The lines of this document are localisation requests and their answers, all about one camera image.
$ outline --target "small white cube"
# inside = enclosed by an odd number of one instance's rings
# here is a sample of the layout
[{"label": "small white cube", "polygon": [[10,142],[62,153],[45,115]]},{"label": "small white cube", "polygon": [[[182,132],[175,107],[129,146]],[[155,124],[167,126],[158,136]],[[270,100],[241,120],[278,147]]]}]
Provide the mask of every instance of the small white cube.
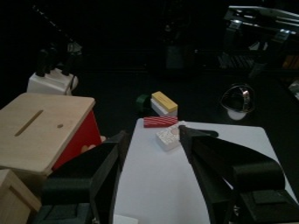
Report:
[{"label": "small white cube", "polygon": [[181,125],[187,126],[186,122],[181,121],[157,133],[157,141],[166,151],[177,148],[181,145]]}]

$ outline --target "red and white striped object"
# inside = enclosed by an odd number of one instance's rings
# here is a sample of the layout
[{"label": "red and white striped object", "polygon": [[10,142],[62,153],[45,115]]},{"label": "red and white striped object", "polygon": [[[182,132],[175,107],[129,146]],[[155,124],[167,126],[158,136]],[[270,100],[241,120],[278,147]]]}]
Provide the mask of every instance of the red and white striped object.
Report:
[{"label": "red and white striped object", "polygon": [[145,117],[146,128],[170,127],[178,123],[178,116],[147,116]]}]

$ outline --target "white object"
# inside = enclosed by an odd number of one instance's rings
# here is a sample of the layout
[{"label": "white object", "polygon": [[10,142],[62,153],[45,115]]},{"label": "white object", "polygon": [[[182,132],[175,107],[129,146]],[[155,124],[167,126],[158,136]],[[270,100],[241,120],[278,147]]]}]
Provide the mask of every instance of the white object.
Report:
[{"label": "white object", "polygon": [[157,141],[162,148],[169,151],[181,145],[179,126],[187,125],[185,121],[157,132]]},{"label": "white object", "polygon": [[238,112],[236,110],[229,109],[229,117],[236,120],[240,121],[242,120],[248,115],[248,112]]},{"label": "white object", "polygon": [[178,109],[173,112],[169,112],[163,106],[157,102],[157,100],[151,99],[153,109],[159,116],[178,116]]},{"label": "white object", "polygon": [[114,224],[138,224],[138,219],[126,217],[123,215],[114,215]]},{"label": "white object", "polygon": [[33,75],[29,81],[27,93],[53,95],[71,95],[71,90],[78,86],[79,79],[74,74],[65,75],[59,68],[51,70],[43,77]]},{"label": "white object", "polygon": [[[277,154],[261,127],[187,122],[216,130],[220,138],[270,156]],[[145,128],[139,119],[121,175],[115,214],[135,217],[145,224],[212,224],[202,189],[183,147],[165,152],[155,141],[162,128]],[[289,181],[286,190],[296,199]]]}]

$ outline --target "yellow block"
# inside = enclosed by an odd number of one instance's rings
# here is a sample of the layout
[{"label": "yellow block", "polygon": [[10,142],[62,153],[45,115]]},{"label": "yellow block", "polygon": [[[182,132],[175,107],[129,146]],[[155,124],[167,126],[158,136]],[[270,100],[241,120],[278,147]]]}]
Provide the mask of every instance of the yellow block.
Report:
[{"label": "yellow block", "polygon": [[153,97],[169,112],[174,112],[178,109],[178,104],[161,91],[155,92]]}]

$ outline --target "small box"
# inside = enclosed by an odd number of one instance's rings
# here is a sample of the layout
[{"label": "small box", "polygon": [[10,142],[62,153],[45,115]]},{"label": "small box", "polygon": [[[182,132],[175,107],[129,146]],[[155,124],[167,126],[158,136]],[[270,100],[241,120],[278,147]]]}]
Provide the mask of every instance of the small box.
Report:
[{"label": "small box", "polygon": [[13,169],[34,193],[41,182],[85,146],[102,143],[95,99],[21,94],[0,110],[0,167]]},{"label": "small box", "polygon": [[186,122],[181,121],[157,133],[157,141],[166,151],[177,148],[181,145],[181,125],[187,126]]},{"label": "small box", "polygon": [[169,112],[163,106],[155,101],[155,99],[151,99],[153,109],[157,112],[159,116],[178,116],[178,110]]},{"label": "small box", "polygon": [[153,94],[153,99],[155,99],[167,112],[178,110],[178,104],[161,91]]}]

